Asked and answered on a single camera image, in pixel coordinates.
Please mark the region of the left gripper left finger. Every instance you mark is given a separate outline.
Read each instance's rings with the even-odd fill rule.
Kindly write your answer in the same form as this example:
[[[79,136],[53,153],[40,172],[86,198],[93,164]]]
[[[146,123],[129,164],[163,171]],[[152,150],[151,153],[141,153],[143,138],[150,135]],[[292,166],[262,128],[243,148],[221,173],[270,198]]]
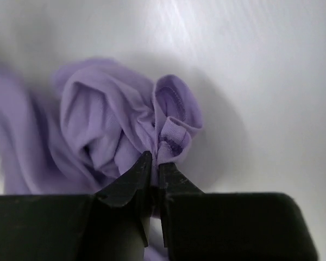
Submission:
[[[143,260],[151,164],[143,153],[93,195],[0,196],[0,260]]]

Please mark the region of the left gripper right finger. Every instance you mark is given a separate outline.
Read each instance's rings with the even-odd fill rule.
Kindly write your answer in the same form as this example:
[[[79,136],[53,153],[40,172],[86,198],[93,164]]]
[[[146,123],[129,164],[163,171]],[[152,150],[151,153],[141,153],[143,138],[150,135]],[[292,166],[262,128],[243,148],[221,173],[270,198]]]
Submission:
[[[204,193],[175,164],[159,167],[170,260],[316,260],[303,214],[287,194]]]

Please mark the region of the purple t shirt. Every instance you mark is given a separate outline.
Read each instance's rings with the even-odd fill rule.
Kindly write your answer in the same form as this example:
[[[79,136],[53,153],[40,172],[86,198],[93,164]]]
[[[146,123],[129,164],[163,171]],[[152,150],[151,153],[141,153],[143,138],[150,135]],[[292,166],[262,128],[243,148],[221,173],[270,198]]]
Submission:
[[[157,168],[184,159],[203,127],[188,86],[175,75],[156,81],[105,58],[60,68],[53,102],[0,64],[0,159],[12,195],[94,193],[140,155]]]

